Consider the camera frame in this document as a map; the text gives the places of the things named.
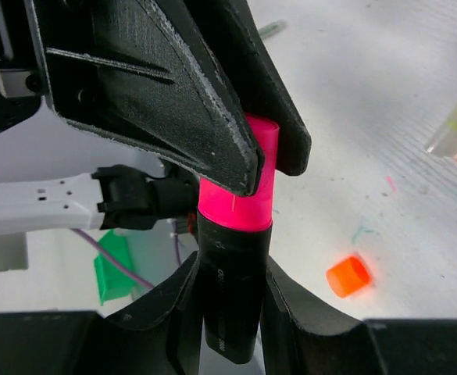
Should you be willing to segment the black pink marker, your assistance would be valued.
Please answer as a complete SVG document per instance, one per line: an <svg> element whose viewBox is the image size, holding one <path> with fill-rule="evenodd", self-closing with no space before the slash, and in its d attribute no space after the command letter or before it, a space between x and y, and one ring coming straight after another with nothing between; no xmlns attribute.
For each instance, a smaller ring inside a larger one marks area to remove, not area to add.
<svg viewBox="0 0 457 375"><path fill-rule="evenodd" d="M272 229L234 230L198 216L198 286L207 345L235 364L255 350Z"/></svg>

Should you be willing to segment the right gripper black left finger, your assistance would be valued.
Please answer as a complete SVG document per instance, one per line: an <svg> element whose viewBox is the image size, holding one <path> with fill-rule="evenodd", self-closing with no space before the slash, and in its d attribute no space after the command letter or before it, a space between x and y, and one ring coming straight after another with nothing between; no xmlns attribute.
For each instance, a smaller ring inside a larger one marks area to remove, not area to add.
<svg viewBox="0 0 457 375"><path fill-rule="evenodd" d="M196 254L130 305L0 313L0 374L196 374L202 314Z"/></svg>

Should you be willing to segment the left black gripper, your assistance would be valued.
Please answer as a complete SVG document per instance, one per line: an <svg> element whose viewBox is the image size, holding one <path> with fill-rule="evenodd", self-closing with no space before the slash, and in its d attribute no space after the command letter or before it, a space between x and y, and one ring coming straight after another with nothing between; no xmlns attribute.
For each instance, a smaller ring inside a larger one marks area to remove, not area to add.
<svg viewBox="0 0 457 375"><path fill-rule="evenodd" d="M43 81L23 1L0 1L0 133L41 106Z"/></svg>

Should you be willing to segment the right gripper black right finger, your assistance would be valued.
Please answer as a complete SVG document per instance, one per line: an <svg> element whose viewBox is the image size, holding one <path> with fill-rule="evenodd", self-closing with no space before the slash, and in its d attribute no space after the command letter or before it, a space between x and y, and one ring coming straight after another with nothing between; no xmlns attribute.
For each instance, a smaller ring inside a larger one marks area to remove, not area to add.
<svg viewBox="0 0 457 375"><path fill-rule="evenodd" d="M273 259L260 326L268 374L457 374L457 320L357 320Z"/></svg>

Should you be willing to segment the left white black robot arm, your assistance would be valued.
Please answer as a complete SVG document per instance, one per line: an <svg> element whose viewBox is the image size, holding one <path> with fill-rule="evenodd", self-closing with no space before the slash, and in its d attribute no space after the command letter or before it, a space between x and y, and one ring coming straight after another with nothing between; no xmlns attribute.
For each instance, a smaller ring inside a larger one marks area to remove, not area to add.
<svg viewBox="0 0 457 375"><path fill-rule="evenodd" d="M173 168L0 183L0 235L192 212L265 230L275 173L302 174L311 148L245 1L0 1L0 134L42 105Z"/></svg>

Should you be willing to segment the bright orange marker cap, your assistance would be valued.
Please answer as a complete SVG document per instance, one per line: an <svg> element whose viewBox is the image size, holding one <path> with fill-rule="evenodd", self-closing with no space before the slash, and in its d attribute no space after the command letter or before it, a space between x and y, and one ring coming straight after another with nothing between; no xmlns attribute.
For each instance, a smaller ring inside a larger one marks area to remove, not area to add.
<svg viewBox="0 0 457 375"><path fill-rule="evenodd" d="M329 268L326 279L339 298L347 298L372 283L370 271L357 255L350 255Z"/></svg>

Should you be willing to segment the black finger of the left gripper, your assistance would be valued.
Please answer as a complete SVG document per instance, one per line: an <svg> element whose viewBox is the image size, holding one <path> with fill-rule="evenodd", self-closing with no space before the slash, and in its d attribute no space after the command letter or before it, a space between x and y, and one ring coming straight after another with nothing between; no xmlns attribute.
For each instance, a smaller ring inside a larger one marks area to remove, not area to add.
<svg viewBox="0 0 457 375"><path fill-rule="evenodd" d="M28 1L45 100L72 127L242 196L262 169L233 88L182 1Z"/></svg>
<svg viewBox="0 0 457 375"><path fill-rule="evenodd" d="M248 3L192 0L185 4L242 109L279 125L277 169L287 175L303 174L311 137L259 36Z"/></svg>

